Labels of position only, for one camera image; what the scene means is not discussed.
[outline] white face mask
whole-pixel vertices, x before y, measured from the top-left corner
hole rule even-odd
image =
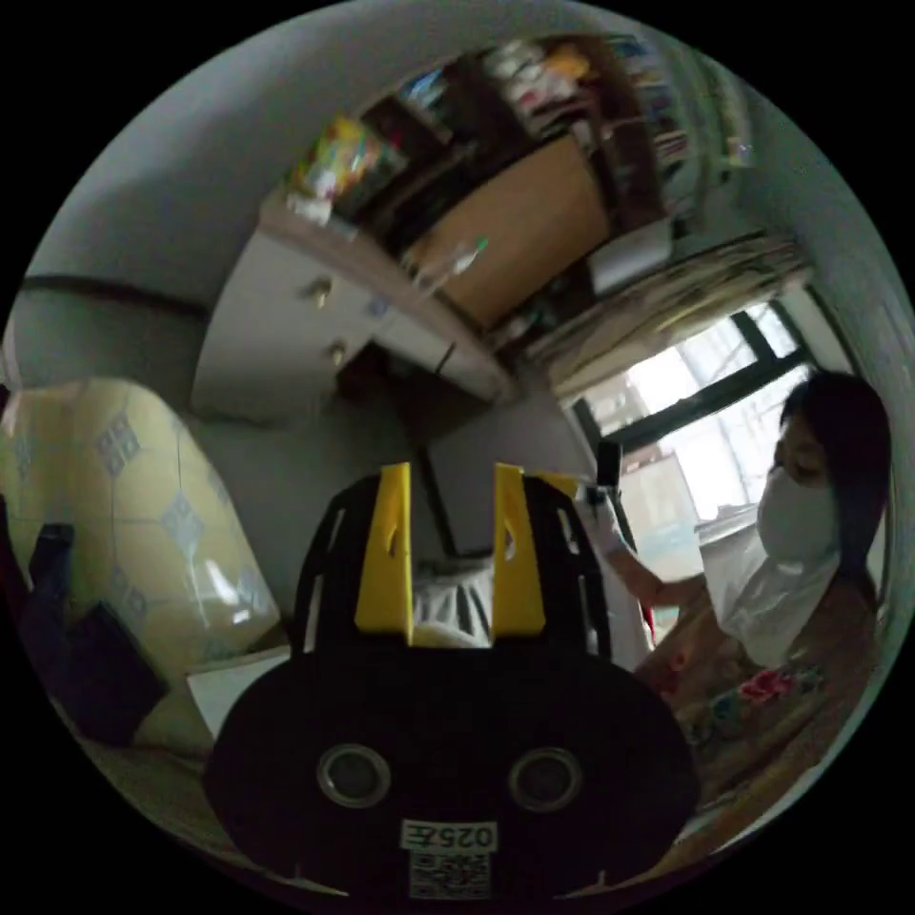
[[[776,467],[762,491],[756,529],[776,562],[804,562],[835,551],[839,513],[831,487],[801,486]]]

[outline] label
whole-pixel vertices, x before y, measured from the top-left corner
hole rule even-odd
[[[492,854],[498,851],[496,823],[427,823],[404,820],[400,847],[436,855]]]
[[[384,317],[388,314],[388,307],[387,301],[376,295],[368,304],[368,312],[372,317]]]
[[[410,852],[410,898],[480,900],[492,895],[490,856],[496,823],[404,820],[400,847]]]

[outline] window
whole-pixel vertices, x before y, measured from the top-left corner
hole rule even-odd
[[[706,328],[585,395],[602,435],[632,425],[755,360],[733,321]]]
[[[753,305],[746,310],[753,318],[754,323],[765,337],[766,343],[772,347],[776,358],[788,356],[798,349],[798,341],[784,326],[782,319],[775,309],[766,302],[763,305]]]
[[[698,523],[759,502],[779,439],[782,404],[808,372],[807,366],[798,366],[732,406],[697,419],[658,442],[659,458],[674,458],[682,473]],[[633,536],[638,543],[635,528]]]
[[[752,517],[782,404],[809,371],[785,312],[765,302],[604,381],[575,405],[592,443],[609,435],[622,445],[625,522],[656,574],[696,574],[703,525]]]

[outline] number label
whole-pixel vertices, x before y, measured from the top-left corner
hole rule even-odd
[[[498,851],[498,829],[495,823],[404,820],[400,828],[400,847],[407,851],[427,851],[438,855],[492,854]]]

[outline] white glove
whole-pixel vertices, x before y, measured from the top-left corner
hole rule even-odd
[[[597,505],[591,505],[586,498],[577,499],[575,507],[595,552],[607,556],[627,548],[609,498],[602,498]]]

